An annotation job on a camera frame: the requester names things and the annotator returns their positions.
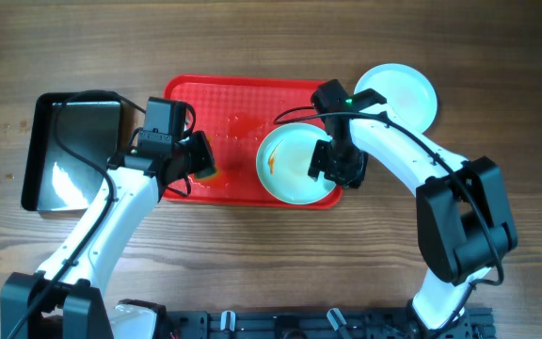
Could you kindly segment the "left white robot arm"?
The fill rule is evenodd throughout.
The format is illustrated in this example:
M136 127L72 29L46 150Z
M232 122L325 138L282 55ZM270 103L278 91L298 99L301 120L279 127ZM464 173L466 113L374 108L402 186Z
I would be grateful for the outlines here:
M124 300L104 306L111 273L141 221L172 183L214 173L196 112L181 101L151 98L135 146L96 170L103 184L63 244L32 275L13 273L1 295L4 338L168 338L165 306Z

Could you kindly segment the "green orange sponge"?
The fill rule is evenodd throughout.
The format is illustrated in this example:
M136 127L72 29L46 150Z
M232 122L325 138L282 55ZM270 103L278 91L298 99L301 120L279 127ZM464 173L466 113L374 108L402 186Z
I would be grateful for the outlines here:
M205 179L214 176L216 173L215 158L209 138L202 137L199 143L199 168L195 172L195 177Z

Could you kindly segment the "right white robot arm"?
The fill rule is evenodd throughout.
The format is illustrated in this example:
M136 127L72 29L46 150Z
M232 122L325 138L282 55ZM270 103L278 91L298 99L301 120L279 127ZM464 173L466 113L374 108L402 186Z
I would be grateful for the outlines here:
M477 285L502 284L502 259L518 235L498 166L442 149L386 102L372 89L349 95L338 80L320 85L311 104L330 139L317 141L308 174L357 188L374 157L411 190L428 266L411 308L420 326L438 335L463 317Z

